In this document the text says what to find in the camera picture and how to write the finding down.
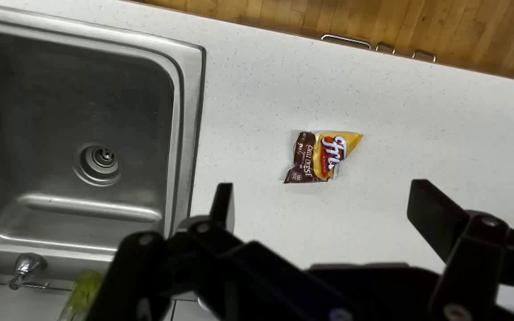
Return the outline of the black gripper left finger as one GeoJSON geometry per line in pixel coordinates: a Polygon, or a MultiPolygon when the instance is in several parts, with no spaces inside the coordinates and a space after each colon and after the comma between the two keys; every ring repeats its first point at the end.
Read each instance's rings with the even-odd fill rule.
{"type": "Polygon", "coordinates": [[[220,321],[354,321],[352,304],[266,247],[227,231],[234,186],[216,186],[211,211],[170,238],[127,236],[86,321],[163,321],[193,293],[220,321]]]}

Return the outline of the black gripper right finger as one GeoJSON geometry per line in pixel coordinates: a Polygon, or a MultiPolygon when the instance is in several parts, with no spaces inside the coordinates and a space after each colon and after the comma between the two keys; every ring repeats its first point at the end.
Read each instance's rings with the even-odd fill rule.
{"type": "Polygon", "coordinates": [[[496,304],[502,286],[514,288],[514,229],[484,211],[461,208],[427,179],[409,188],[407,220],[445,263],[429,304],[448,321],[514,321],[496,304]]]}

